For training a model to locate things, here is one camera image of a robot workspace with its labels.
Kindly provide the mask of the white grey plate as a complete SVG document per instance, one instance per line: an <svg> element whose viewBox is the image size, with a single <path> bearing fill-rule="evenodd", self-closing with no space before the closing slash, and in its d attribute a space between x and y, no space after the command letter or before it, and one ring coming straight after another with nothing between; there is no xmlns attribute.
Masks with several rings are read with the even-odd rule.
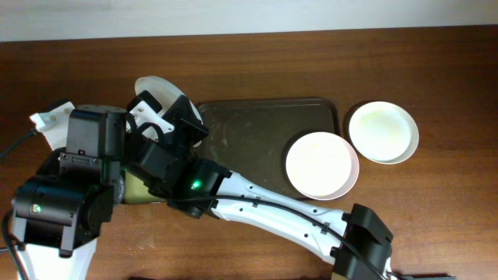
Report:
<svg viewBox="0 0 498 280"><path fill-rule="evenodd" d="M138 96L143 91L150 93L155 101L160 105L156 112L161 118L174 105L178 98L184 93L171 82L158 76L141 77L135 82L135 93Z"/></svg>

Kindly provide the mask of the pink plate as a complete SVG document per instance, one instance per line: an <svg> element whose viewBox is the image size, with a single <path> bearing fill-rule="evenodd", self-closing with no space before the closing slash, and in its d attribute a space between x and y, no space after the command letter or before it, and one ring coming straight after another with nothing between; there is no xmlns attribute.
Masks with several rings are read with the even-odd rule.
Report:
<svg viewBox="0 0 498 280"><path fill-rule="evenodd" d="M347 194L359 177L359 159L342 137L324 131L298 138L288 149L285 171L303 196L335 200Z"/></svg>

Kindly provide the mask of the cream plate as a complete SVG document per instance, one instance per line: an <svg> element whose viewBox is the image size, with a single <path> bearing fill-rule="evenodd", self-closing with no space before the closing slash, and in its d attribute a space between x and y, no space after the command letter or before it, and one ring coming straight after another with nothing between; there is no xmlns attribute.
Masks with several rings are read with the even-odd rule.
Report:
<svg viewBox="0 0 498 280"><path fill-rule="evenodd" d="M394 165L409 159L419 145L419 129L402 107L373 101L358 107L349 119L351 143L363 157Z"/></svg>

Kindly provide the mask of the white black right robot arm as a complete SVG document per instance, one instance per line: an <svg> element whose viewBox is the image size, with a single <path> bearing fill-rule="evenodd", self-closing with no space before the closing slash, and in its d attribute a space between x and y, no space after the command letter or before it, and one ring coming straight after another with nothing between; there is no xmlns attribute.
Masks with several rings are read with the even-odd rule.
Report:
<svg viewBox="0 0 498 280"><path fill-rule="evenodd" d="M239 173L197 156L206 138L192 102L144 90L127 106L130 115L126 171L148 192L190 217L256 226L290 240L332 264L333 279L388 279L392 234L370 208L321 208L253 184Z"/></svg>

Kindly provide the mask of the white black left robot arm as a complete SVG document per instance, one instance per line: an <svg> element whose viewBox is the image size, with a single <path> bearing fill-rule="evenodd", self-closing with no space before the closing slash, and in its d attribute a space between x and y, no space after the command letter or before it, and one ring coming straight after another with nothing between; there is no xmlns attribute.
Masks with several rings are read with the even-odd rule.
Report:
<svg viewBox="0 0 498 280"><path fill-rule="evenodd" d="M44 113L36 125L53 149L16 190L5 231L20 279L84 279L101 226L124 192L124 109L82 105Z"/></svg>

